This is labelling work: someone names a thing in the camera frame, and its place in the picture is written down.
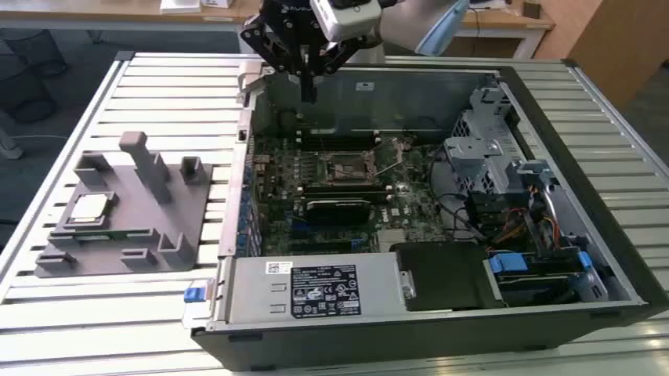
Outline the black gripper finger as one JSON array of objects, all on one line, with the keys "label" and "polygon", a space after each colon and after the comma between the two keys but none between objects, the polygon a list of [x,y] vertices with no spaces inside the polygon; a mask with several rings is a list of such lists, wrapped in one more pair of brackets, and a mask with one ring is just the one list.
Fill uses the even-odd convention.
[{"label": "black gripper finger", "polygon": [[292,16],[258,14],[243,25],[240,37],[264,61],[282,73],[295,76],[300,101],[310,102],[310,74]]},{"label": "black gripper finger", "polygon": [[352,55],[367,46],[367,37],[359,36],[334,43],[332,47],[326,44],[310,45],[308,47],[308,103],[315,103],[318,91],[315,78],[324,74],[332,74],[344,65]]}]

